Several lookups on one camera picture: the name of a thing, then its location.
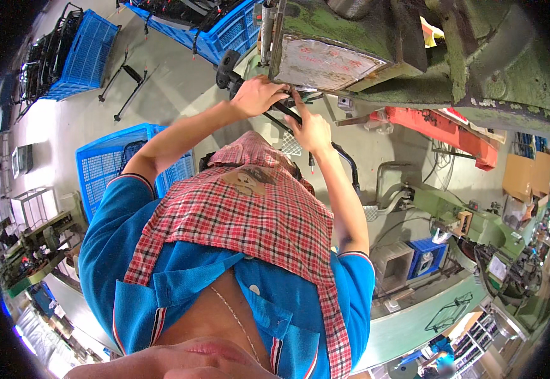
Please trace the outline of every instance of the red plaid cloth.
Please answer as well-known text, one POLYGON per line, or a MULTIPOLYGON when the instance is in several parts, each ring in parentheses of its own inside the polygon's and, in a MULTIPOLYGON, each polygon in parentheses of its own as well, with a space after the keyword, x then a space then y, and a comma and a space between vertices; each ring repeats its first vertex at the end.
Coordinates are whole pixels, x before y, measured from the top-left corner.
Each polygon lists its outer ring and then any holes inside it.
POLYGON ((332 213, 306 180, 294 178, 297 167, 256 132, 220 149, 209 166, 174 183, 159 203, 124 282, 146 286, 165 242, 223 247, 275 264, 316 285, 330 374, 346 378, 351 347, 330 267, 332 213))

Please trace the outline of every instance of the gray floor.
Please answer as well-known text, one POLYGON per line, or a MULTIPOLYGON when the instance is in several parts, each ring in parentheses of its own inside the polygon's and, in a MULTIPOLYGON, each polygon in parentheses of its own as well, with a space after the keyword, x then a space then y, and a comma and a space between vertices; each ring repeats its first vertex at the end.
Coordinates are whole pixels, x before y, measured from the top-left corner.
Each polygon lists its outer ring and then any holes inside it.
MULTIPOLYGON (((66 0, 53 1, 47 14, 39 20, 34 31, 36 36, 49 32, 62 12, 66 0)), ((112 49, 111 61, 107 68, 110 76, 123 61, 123 53, 129 47, 128 64, 142 72, 148 67, 150 77, 131 105, 124 111, 119 123, 113 121, 113 115, 119 111, 127 96, 135 87, 135 82, 122 75, 112 86, 104 103, 98 102, 98 90, 72 96, 64 101, 38 101, 19 124, 13 126, 11 147, 24 144, 37 144, 34 151, 35 170, 13 180, 12 196, 39 186, 53 186, 57 197, 79 190, 75 168, 75 149, 104 135, 144 122, 168 125, 179 117, 194 115, 225 99, 225 90, 214 85, 215 71, 212 65, 198 58, 191 59, 191 52, 171 38, 151 30, 148 41, 143 33, 143 20, 131 11, 121 8, 118 13, 112 0, 76 1, 76 4, 90 7, 100 16, 115 25, 122 25, 121 32, 112 49)), ((311 111, 321 113, 327 120, 344 118, 344 113, 336 108, 336 98, 327 96, 309 106, 311 111), (333 108, 333 115, 325 102, 333 108)), ((260 116, 248 121, 230 125, 202 141, 195 149, 197 158, 217 150, 232 142, 249 129, 261 133, 269 142, 278 147, 282 131, 260 116)), ((420 176, 426 177, 434 163, 430 152, 430 142, 419 133, 396 125, 390 135, 381 135, 376 131, 367 131, 360 125, 345 127, 332 126, 332 140, 342 145, 359 168, 359 180, 362 186, 362 201, 375 200, 376 172, 378 166, 387 161, 409 161, 414 163, 420 176)), ((510 147, 507 141, 498 155, 495 169, 485 172, 475 167, 475 161, 456 158, 448 190, 468 201, 476 199, 487 208, 491 201, 502 199, 502 177, 506 153, 510 147)), ((327 192, 321 172, 316 168, 311 175, 307 164, 307 153, 295 156, 302 173, 316 189, 317 197, 327 204, 327 192)), ((428 184, 441 187, 451 164, 437 169, 428 180, 428 184)), ((399 174, 385 176, 383 187, 389 188, 399 183, 399 174)), ((381 217, 370 223, 370 238, 375 241, 379 233, 404 218, 412 218, 419 212, 409 210, 381 217)), ((418 239, 427 237, 428 223, 414 220, 388 233, 381 244, 395 240, 418 239)))

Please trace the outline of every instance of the person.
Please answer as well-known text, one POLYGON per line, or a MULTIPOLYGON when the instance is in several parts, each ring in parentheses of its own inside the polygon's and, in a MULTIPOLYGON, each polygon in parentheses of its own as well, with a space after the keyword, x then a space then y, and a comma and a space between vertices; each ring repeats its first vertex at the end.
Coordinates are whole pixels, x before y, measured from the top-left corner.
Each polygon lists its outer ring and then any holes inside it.
POLYGON ((425 377, 452 377, 456 371, 454 366, 454 349, 450 345, 450 339, 448 337, 438 336, 429 344, 433 356, 424 361, 421 367, 424 369, 423 378, 425 377))
POLYGON ((287 98, 264 75, 176 121, 106 186, 79 255, 83 294, 123 357, 68 378, 344 378, 370 333, 374 269, 330 125, 290 117, 332 211, 284 154, 245 133, 153 199, 151 183, 211 133, 287 98), (332 228, 338 253, 331 246, 332 228))

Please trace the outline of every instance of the lips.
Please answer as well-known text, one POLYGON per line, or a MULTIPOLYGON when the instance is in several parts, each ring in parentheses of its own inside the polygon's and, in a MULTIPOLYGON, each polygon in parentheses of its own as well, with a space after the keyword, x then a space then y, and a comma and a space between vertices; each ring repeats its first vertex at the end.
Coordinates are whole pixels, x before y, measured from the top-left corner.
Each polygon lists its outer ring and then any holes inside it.
POLYGON ((252 362, 245 352, 226 340, 208 340, 195 343, 185 349, 189 353, 203 355, 215 355, 229 362, 239 363, 244 366, 251 366, 252 362))

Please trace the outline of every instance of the workbench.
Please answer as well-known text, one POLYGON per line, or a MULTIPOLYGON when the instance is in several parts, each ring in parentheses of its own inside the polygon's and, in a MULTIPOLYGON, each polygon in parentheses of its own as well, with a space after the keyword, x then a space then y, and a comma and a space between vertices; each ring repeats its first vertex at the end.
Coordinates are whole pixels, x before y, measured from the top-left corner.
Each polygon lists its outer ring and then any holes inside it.
POLYGON ((469 292, 473 295, 465 312, 459 315, 458 320, 460 320, 478 306, 486 296, 483 286, 475 283, 473 274, 466 270, 447 279, 441 285, 445 286, 447 281, 456 281, 457 283, 420 303, 372 319, 368 345, 353 372, 380 366, 428 343, 443 330, 436 333, 433 330, 425 331, 425 327, 441 308, 453 303, 455 298, 462 297, 469 292))

